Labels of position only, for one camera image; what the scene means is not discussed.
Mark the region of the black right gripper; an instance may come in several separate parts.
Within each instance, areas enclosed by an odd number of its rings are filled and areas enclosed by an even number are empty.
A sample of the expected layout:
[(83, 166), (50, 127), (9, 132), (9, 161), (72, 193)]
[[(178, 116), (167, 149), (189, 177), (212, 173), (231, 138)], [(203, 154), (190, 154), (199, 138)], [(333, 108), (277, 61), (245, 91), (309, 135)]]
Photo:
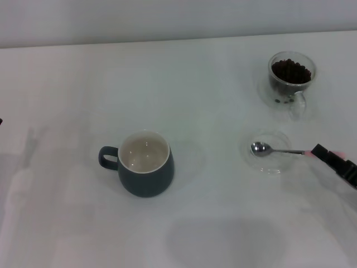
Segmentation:
[(336, 173), (343, 178), (352, 188), (357, 188), (357, 166), (350, 160), (345, 160), (317, 144), (311, 153), (324, 163), (330, 165)]

